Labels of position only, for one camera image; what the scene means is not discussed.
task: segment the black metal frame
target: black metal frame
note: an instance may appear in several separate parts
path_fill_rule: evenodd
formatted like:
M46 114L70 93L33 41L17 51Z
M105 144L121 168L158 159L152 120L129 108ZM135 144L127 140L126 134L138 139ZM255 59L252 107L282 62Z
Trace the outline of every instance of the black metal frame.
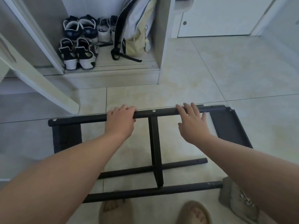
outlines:
M210 113L219 138L252 148L252 145L240 123L235 110L224 105L197 105L197 108L200 110L200 112ZM89 194L85 198L83 203L222 188L221 181L163 187L163 170L204 164L208 161L206 158L201 158L162 164L158 117L173 116L178 114L179 113L176 108L144 110L135 112L133 116L134 119L148 118L149 121L152 165L139 168L103 172L99 175L98 178L104 179L152 171L155 176L157 188ZM58 153L62 150L82 143L81 124L104 122L106 120L107 114L50 119L48 121L48 125L52 127L54 152Z

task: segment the sneaker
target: sneaker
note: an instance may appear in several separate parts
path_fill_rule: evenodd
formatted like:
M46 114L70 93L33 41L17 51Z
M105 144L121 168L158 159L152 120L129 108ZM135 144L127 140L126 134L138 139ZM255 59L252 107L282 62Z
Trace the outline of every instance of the sneaker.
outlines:
M96 20L92 16L86 15L80 18L79 24L83 30L84 37L93 43L97 43L98 31Z
M70 40L76 41L81 35L81 28L79 25L79 19L74 16L70 16L63 22L64 36Z
M77 55L74 51L73 42L69 38L63 38L62 40L60 40L58 53L64 63L64 67L67 70L77 69Z
M114 41L114 37L115 37L115 27L116 27L117 20L118 20L117 16L111 16L110 29L111 29L111 40L112 41Z
M97 29L99 31L99 41L100 42L110 42L110 19L107 18L99 18L99 25Z
M98 56L98 49L92 42L87 41L85 38L78 38L77 46L75 47L79 63L84 69L91 69L95 67L96 58Z

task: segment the person's right hand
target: person's right hand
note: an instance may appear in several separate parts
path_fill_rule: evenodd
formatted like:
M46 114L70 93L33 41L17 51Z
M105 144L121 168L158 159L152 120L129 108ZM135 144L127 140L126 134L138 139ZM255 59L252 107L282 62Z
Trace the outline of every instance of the person's right hand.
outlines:
M199 110L194 103L191 103L191 106L184 103L184 106L187 113L180 105L176 105L182 119L182 122L178 123L178 129L186 142L200 146L212 136L207 126L207 115L203 113L200 118Z

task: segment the black metal tube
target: black metal tube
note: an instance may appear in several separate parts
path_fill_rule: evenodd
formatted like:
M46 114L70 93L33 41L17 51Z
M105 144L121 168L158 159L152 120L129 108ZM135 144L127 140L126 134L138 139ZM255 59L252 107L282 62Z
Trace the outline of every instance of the black metal tube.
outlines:
M197 105L200 112L211 112L216 110L225 110L227 107L224 105L216 105L216 106L203 106ZM148 118L148 117L161 117L161 116L175 116L178 115L178 110L176 108L163 108L163 109L155 109L153 110L143 110L137 111L134 113L134 119L140 118ZM58 118L53 121L53 119L49 119L48 125L50 127L57 125L69 125L69 124L84 124L84 123L92 123L92 122L105 122L107 120L107 114L100 115L88 115L88 116L73 116L66 118Z
M83 203L92 203L92 202L107 201L107 200L119 200L119 199L136 198L136 197L144 197L144 196L157 196L157 195L174 194L174 193L185 193L185 192L193 192L193 191L217 189L217 188L222 188L222 181L164 186L161 188L148 188L148 189L89 194L85 198Z
M192 160L173 162L173 163L165 163L165 164L162 164L162 169L167 170L167 169L172 169L172 168L187 167L187 166L204 164L204 163L207 163L207 158L192 159ZM151 172L153 170L154 169L152 166L145 166L145 167L139 167L139 168L124 169L124 170L106 171L106 172L102 172L99 175L98 179L120 177L120 176L131 175L131 174L140 174L140 173Z

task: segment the beige slipper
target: beige slipper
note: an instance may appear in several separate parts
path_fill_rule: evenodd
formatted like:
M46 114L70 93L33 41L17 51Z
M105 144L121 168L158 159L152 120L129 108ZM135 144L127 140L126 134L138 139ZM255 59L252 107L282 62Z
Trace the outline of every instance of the beige slipper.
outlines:
M99 224L133 224L131 200L104 201L100 208Z
M176 224L212 224L212 219L204 205L191 200L183 205Z

